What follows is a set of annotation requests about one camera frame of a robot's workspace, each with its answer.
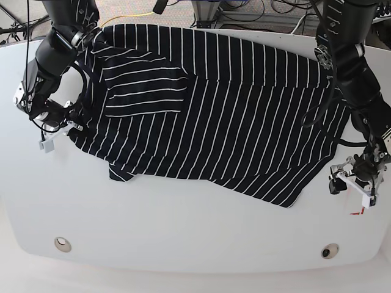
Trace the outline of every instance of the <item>wire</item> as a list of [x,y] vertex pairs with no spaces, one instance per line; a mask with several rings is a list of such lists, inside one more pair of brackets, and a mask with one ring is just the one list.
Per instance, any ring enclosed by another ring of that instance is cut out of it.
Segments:
[[262,2],[262,6],[263,6],[262,13],[261,13],[260,16],[258,16],[258,17],[257,17],[256,19],[254,19],[254,20],[236,20],[236,19],[234,19],[234,18],[230,18],[230,17],[227,16],[227,15],[224,15],[224,17],[226,17],[226,18],[228,18],[228,19],[230,19],[230,20],[239,21],[240,23],[252,23],[252,22],[254,22],[254,21],[257,21],[257,20],[259,20],[259,19],[265,14],[265,3],[263,2],[263,0],[261,0],[261,2]]
[[130,15],[120,15],[120,16],[115,16],[113,18],[110,18],[109,20],[107,20],[105,23],[103,23],[100,27],[104,27],[108,22],[112,21],[112,20],[116,20],[117,18],[123,18],[123,17],[139,17],[139,16],[147,16],[147,15],[151,15],[153,14],[153,12],[148,12],[148,13],[143,13],[143,14],[130,14]]
[[320,107],[319,115],[317,117],[315,117],[315,119],[313,121],[311,121],[310,123],[305,123],[305,118],[306,118],[306,116],[308,116],[308,114],[312,110],[310,109],[307,113],[305,113],[303,115],[302,120],[301,120],[301,125],[304,128],[312,127],[313,125],[315,125],[318,121],[320,121],[322,119],[322,117],[324,116],[324,114],[327,111],[327,108],[330,106],[330,103],[331,103],[332,98],[334,96],[335,86],[337,85],[337,61],[335,59],[334,47],[332,46],[332,42],[331,42],[332,39],[330,37],[330,33],[327,29],[326,23],[324,22],[323,17],[320,14],[320,11],[319,11],[318,7],[316,6],[314,0],[309,0],[309,1],[312,5],[312,8],[314,9],[317,17],[319,18],[320,25],[324,29],[324,33],[326,34],[327,39],[329,40],[329,48],[330,48],[331,59],[332,59],[332,82],[331,82],[331,91],[330,91],[330,94],[329,94],[326,102],[324,104],[319,105],[319,107]]
[[277,12],[277,13],[279,13],[279,14],[286,14],[286,13],[290,13],[290,12],[292,12],[293,10],[294,10],[294,8],[295,7],[291,7],[289,10],[287,10],[287,11],[280,11],[280,10],[277,10],[275,7],[274,7],[274,0],[270,0],[270,6],[271,6],[271,8],[275,11],[275,12]]
[[305,17],[304,17],[304,21],[303,21],[303,29],[301,30],[301,35],[304,35],[305,21],[306,21],[306,19],[307,19],[307,16],[308,16],[308,8],[307,8],[307,10],[305,11]]
[[171,3],[171,4],[167,4],[166,6],[174,6],[176,4],[178,4],[180,1],[178,0],[177,2],[174,2],[174,3]]
[[291,35],[294,34],[294,32],[297,31],[297,29],[300,27],[300,25],[302,24],[303,20],[305,21],[305,19],[307,18],[307,16],[310,16],[310,15],[316,15],[316,14],[313,14],[313,13],[306,13],[305,15],[303,15],[300,19],[299,19],[299,22],[297,23],[296,27],[290,32]]

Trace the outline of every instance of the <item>table surface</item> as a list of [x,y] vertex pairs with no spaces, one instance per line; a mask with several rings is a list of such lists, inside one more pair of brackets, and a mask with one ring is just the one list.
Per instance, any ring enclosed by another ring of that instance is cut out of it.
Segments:
[[[315,58],[310,37],[218,31]],[[38,42],[31,43],[31,58]],[[329,167],[320,171],[290,209],[241,195],[208,181],[139,175],[108,179],[104,161],[67,138],[56,150],[38,148],[40,131],[12,104],[24,71],[26,44],[0,48],[0,195],[22,249],[35,255],[117,268],[165,272],[244,273],[312,269],[368,260],[378,252],[390,220],[389,173],[378,205],[364,215],[355,191],[331,196]],[[391,103],[391,52],[367,48],[368,63]],[[70,70],[53,99],[76,99],[78,74]],[[349,123],[343,137],[361,141]],[[338,147],[329,164],[361,149]],[[62,253],[55,237],[70,241]],[[327,244],[339,254],[321,257]]]

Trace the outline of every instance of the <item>metal grommet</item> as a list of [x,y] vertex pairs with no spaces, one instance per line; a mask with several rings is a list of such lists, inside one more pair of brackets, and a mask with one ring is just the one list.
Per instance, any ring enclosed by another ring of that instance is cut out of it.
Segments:
[[338,244],[329,244],[322,249],[321,256],[324,259],[332,259],[334,256],[337,255],[339,249],[340,247],[338,246]]
[[71,243],[63,237],[56,237],[54,239],[54,245],[62,252],[70,252],[72,250]]

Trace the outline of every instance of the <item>folded fabric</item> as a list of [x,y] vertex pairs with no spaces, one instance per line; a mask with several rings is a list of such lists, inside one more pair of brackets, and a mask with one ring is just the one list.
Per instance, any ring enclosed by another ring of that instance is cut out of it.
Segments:
[[[288,208],[334,157],[336,144],[300,122],[331,90],[310,59],[202,31],[121,24],[104,28],[81,62],[99,82],[83,101],[88,131],[70,137],[108,161],[113,180],[204,179]],[[334,103],[323,123],[341,137],[348,118]]]

